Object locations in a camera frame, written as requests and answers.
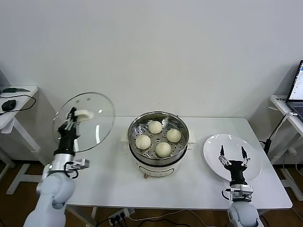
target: white plate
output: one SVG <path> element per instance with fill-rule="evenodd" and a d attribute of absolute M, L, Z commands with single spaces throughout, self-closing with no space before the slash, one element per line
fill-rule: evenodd
<path fill-rule="evenodd" d="M 251 158 L 250 162 L 248 162 L 247 169 L 243 172 L 243 176 L 246 182 L 257 178 L 262 169 L 261 160 L 257 151 L 248 142 L 229 134 L 213 135 L 207 139 L 203 147 L 204 158 L 216 174 L 225 180 L 232 180 L 230 172 L 226 170 L 219 161 L 221 145 L 224 147 L 224 154 L 228 160 L 243 160 L 242 146 L 247 152 L 247 156 Z"/>

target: glass lid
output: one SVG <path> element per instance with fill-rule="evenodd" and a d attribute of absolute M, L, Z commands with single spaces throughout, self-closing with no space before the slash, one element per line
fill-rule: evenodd
<path fill-rule="evenodd" d="M 79 137 L 74 141 L 74 151 L 82 152 L 94 148 L 110 133 L 115 120 L 114 105 L 105 95 L 87 92 L 67 101 L 53 119 L 53 136 L 60 141 L 58 128 L 67 119 L 68 113 L 75 107 L 79 122 Z"/>

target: wooden floor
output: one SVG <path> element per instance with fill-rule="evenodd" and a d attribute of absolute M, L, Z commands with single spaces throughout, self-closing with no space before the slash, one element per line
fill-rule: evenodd
<path fill-rule="evenodd" d="M 28 216 L 28 214 L 35 208 L 38 197 L 36 196 L 35 183 L 21 183 L 15 194 L 6 195 L 10 183 L 13 181 L 17 172 L 21 168 L 18 164 L 15 168 L 9 169 L 3 179 L 0 181 L 0 219 L 5 224 L 5 227 L 21 227 Z M 4 164 L 0 163 L 0 171 L 3 169 Z M 28 170 L 28 174 L 41 174 L 43 166 L 34 164 Z M 295 169 L 290 168 L 290 173 L 296 180 L 297 184 L 303 191 L 303 177 L 298 175 Z M 279 177 L 282 179 L 281 173 L 277 170 Z M 292 191 L 287 189 L 287 193 L 293 202 L 293 208 L 303 217 L 303 202 L 296 200 Z M 98 208 L 96 220 L 101 221 L 106 219 L 109 215 L 115 213 L 119 209 L 115 208 Z M 83 208 L 83 212 L 90 214 L 91 207 Z M 141 219 L 146 217 L 160 216 L 166 213 L 174 212 L 175 210 L 143 210 L 136 209 L 135 213 L 131 216 L 133 219 Z M 228 216 L 226 211 L 195 211 L 207 225 L 218 227 L 225 227 L 228 223 Z M 264 217 L 269 222 L 271 227 L 303 227 L 303 222 L 297 217 L 292 209 L 269 211 L 264 214 Z M 173 215 L 166 216 L 165 218 L 176 222 L 185 223 L 191 227 L 204 226 L 201 221 L 189 211 L 182 211 Z M 128 227 L 137 227 L 142 221 L 126 220 Z M 66 212 L 66 227 L 84 227 L 85 224 L 77 219 L 75 216 Z M 108 222 L 99 225 L 100 227 L 108 227 Z M 146 222 L 142 227 L 173 227 L 175 225 L 168 222 Z"/>

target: white desk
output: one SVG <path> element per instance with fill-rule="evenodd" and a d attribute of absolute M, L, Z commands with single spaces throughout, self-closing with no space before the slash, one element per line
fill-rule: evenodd
<path fill-rule="evenodd" d="M 28 95 L 33 96 L 38 88 L 36 86 L 11 86 L 16 88 L 24 88 L 26 90 L 29 90 L 29 92 L 15 92 L 15 93 L 1 93 L 1 97 L 10 97 L 10 96 L 18 96 L 18 95 Z M 16 99 L 16 107 L 15 110 L 20 110 L 23 108 L 23 106 L 31 99 L 27 96 L 21 96 L 21 97 L 15 97 L 11 99 Z M 0 98 L 0 106 L 8 101 L 10 99 L 8 98 Z M 33 140 L 33 138 L 28 134 L 28 132 L 22 127 L 22 125 L 19 123 L 19 121 L 15 118 L 15 115 L 18 112 L 10 112 L 5 113 L 0 116 L 0 130 L 3 129 L 7 124 L 9 124 L 11 121 L 14 121 L 13 126 L 17 129 L 17 131 L 20 133 L 20 135 L 27 141 L 28 144 L 26 146 L 34 152 L 37 156 L 40 151 L 40 147 L 37 145 L 37 143 Z M 14 167 L 15 164 L 5 155 L 4 152 L 0 151 L 0 159 L 6 163 L 5 169 L 0 174 L 0 179 L 4 176 L 5 172 L 9 167 Z M 24 164 L 17 176 L 15 177 L 14 181 L 10 185 L 10 187 L 7 190 L 7 194 L 13 194 L 15 190 L 17 189 L 20 182 L 39 182 L 41 180 L 41 176 L 35 176 L 35 175 L 26 175 L 26 171 L 29 168 L 29 164 Z"/>
<path fill-rule="evenodd" d="M 221 190 L 228 187 L 229 182 L 208 167 L 200 152 L 210 136 L 230 133 L 248 141 L 257 149 L 261 158 L 261 174 L 249 182 L 254 189 L 252 204 L 259 210 L 292 207 L 292 202 L 246 119 L 182 118 L 195 133 L 196 144 L 193 150 L 186 153 L 177 172 L 160 179 L 144 179 L 143 174 L 134 166 L 130 151 L 124 150 L 124 145 L 120 142 L 122 133 L 133 119 L 134 117 L 117 117 L 111 133 L 101 144 L 76 155 L 76 158 L 89 159 L 90 167 L 79 171 L 76 191 L 68 204 L 227 210 L 231 202 L 221 196 Z"/>
<path fill-rule="evenodd" d="M 287 96 L 273 95 L 270 97 L 271 102 L 283 115 L 291 111 L 291 109 L 285 103 L 286 99 Z M 276 161 L 279 160 L 287 150 L 295 155 L 297 153 L 296 147 L 303 144 L 303 122 L 297 116 L 289 117 L 287 120 L 296 129 L 297 133 L 283 138 L 275 149 L 270 151 L 268 158 L 272 164 L 276 163 Z M 294 180 L 290 179 L 291 175 L 288 170 L 280 170 L 285 177 L 285 180 L 282 180 L 284 187 L 290 187 L 293 190 L 297 200 L 303 201 L 303 193 L 298 189 L 298 187 L 295 186 Z"/>

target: black cable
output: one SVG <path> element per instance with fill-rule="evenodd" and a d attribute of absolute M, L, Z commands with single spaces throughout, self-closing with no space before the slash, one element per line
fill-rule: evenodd
<path fill-rule="evenodd" d="M 25 109 L 5 111 L 5 112 L 3 112 L 3 113 L 0 113 L 0 116 L 3 115 L 3 114 L 5 114 L 5 113 L 18 112 L 18 111 L 23 111 L 23 110 L 29 110 L 30 108 L 32 108 L 32 107 L 35 105 L 35 103 L 36 103 L 36 101 L 37 101 L 34 97 L 31 97 L 31 96 L 28 96 L 28 95 L 9 96 L 9 97 L 2 97 L 2 96 L 0 96 L 0 98 L 15 98 L 15 97 L 21 97 L 21 96 L 27 96 L 27 97 L 29 97 L 29 98 L 32 98 L 32 99 L 34 100 L 34 103 L 33 103 L 30 107 L 25 108 Z"/>
<path fill-rule="evenodd" d="M 125 221 L 125 214 L 124 214 L 123 212 L 120 214 L 120 217 L 121 217 L 122 220 L 124 221 L 125 226 L 128 227 L 128 226 L 127 226 L 127 223 L 126 223 L 126 221 Z"/>
<path fill-rule="evenodd" d="M 113 224 L 114 227 L 116 227 L 116 219 L 110 218 L 110 222 Z"/>
<path fill-rule="evenodd" d="M 118 221 L 118 224 L 119 224 L 119 226 L 122 226 L 122 227 L 124 227 L 122 224 L 121 224 L 121 222 L 120 221 Z"/>
<path fill-rule="evenodd" d="M 1 222 L 1 224 L 3 225 L 3 227 L 5 227 L 5 225 L 4 225 L 4 223 L 3 223 L 3 221 L 0 219 L 0 222 Z"/>
<path fill-rule="evenodd" d="M 103 220 L 103 221 L 98 222 L 98 223 L 96 224 L 96 227 L 99 226 L 99 225 L 101 225 L 102 223 L 108 221 L 108 220 L 110 220 L 110 218 L 107 218 L 107 219 L 105 219 L 105 220 Z"/>
<path fill-rule="evenodd" d="M 277 128 L 279 127 L 279 125 L 281 124 L 281 122 L 284 120 L 284 118 L 286 117 L 287 114 L 284 115 L 284 117 L 280 120 L 279 124 L 276 126 L 276 128 L 274 129 L 274 131 L 271 133 L 270 137 L 268 138 L 269 140 L 271 139 L 271 137 L 273 136 L 273 134 L 275 133 L 275 131 L 277 130 Z"/>
<path fill-rule="evenodd" d="M 138 227 L 140 227 L 141 225 L 143 225 L 143 223 L 145 223 L 145 222 L 147 222 L 147 221 L 150 221 L 150 222 L 167 221 L 167 222 L 169 222 L 169 223 L 171 223 L 171 224 L 173 224 L 173 225 L 176 225 L 176 226 L 187 226 L 187 227 L 191 227 L 191 226 L 189 226 L 189 225 L 187 225 L 187 224 L 178 224 L 178 223 L 172 222 L 172 221 L 170 221 L 170 220 L 168 220 L 168 219 L 160 219 L 160 220 L 144 220 L 143 222 L 140 223 L 140 225 L 138 225 Z"/>
<path fill-rule="evenodd" d="M 70 176 L 69 174 L 68 174 L 68 172 L 66 171 L 66 165 L 67 164 L 69 164 L 69 165 L 72 165 L 72 164 L 74 164 L 73 162 L 66 162 L 65 164 L 64 164 L 64 173 L 65 173 L 65 175 L 68 177 L 68 178 L 72 178 L 72 179 L 76 179 L 78 176 L 79 176 L 79 173 L 78 173 L 78 171 L 76 170 L 76 169 L 74 169 L 74 172 L 76 172 L 76 175 L 75 176 Z"/>
<path fill-rule="evenodd" d="M 229 198 L 227 198 L 227 197 L 224 195 L 224 192 L 223 192 L 223 191 L 221 191 L 221 194 L 222 194 L 222 196 L 223 196 L 225 199 L 230 200 Z"/>
<path fill-rule="evenodd" d="M 127 223 L 126 223 L 126 221 L 125 221 L 125 218 L 123 219 L 123 221 L 124 221 L 124 223 L 125 223 L 126 227 L 128 227 L 128 226 L 127 226 Z"/>
<path fill-rule="evenodd" d="M 261 215 L 260 217 L 263 218 L 265 220 L 267 226 L 270 227 L 268 221 L 266 220 L 266 218 L 263 215 Z"/>

